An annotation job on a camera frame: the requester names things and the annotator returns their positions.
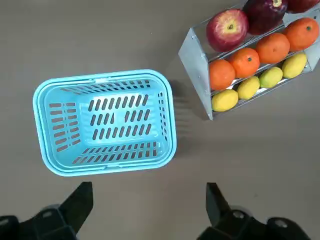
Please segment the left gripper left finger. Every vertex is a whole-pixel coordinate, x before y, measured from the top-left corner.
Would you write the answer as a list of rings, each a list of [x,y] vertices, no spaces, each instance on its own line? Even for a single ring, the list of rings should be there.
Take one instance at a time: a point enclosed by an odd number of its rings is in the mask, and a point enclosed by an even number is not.
[[[76,240],[94,206],[93,184],[82,182],[62,203],[47,206],[20,222],[15,215],[0,217],[2,240]]]

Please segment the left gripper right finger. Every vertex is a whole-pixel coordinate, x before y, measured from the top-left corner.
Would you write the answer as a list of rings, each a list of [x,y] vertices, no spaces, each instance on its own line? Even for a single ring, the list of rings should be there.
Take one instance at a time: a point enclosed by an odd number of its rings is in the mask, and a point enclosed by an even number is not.
[[[198,240],[310,240],[294,221],[271,217],[266,223],[243,210],[232,209],[215,182],[206,184],[206,212],[211,223]]]

